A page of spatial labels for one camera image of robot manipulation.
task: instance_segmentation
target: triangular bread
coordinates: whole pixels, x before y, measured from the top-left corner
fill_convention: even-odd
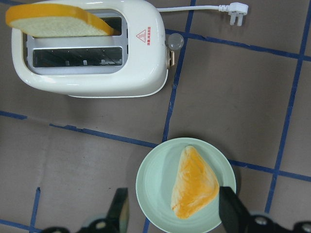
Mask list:
[[[114,35],[118,32],[96,15],[79,7],[54,4],[22,4],[10,7],[6,24],[33,37]]]
[[[180,156],[173,187],[171,208],[186,219],[209,204],[219,192],[215,173],[193,146],[186,146]]]

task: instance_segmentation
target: red warning triangle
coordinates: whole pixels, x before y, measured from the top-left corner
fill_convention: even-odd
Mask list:
[[[145,43],[146,42],[146,30],[138,33],[136,37]]]

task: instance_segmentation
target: light green plate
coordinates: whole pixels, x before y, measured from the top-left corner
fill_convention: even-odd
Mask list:
[[[195,138],[176,138],[155,147],[142,161],[136,178],[136,194],[146,217],[168,233],[205,233],[217,227],[219,196],[188,219],[178,219],[171,209],[171,195],[179,158],[184,147],[194,146],[215,172],[220,186],[236,192],[232,167],[211,144]]]

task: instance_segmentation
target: bread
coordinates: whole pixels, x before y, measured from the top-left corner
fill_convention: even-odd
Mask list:
[[[195,147],[186,146],[180,156],[172,192],[171,208],[186,219],[208,205],[218,195],[215,173]]]
[[[33,37],[114,35],[118,32],[99,17],[75,6],[39,3],[10,7],[6,24]]]

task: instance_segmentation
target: bread slice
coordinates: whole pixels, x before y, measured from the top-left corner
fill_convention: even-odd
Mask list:
[[[219,192],[215,173],[193,146],[186,146],[180,156],[173,187],[171,208],[186,219],[209,204]]]
[[[79,7],[54,4],[22,4],[10,7],[6,24],[33,37],[96,36],[118,34],[99,17]]]

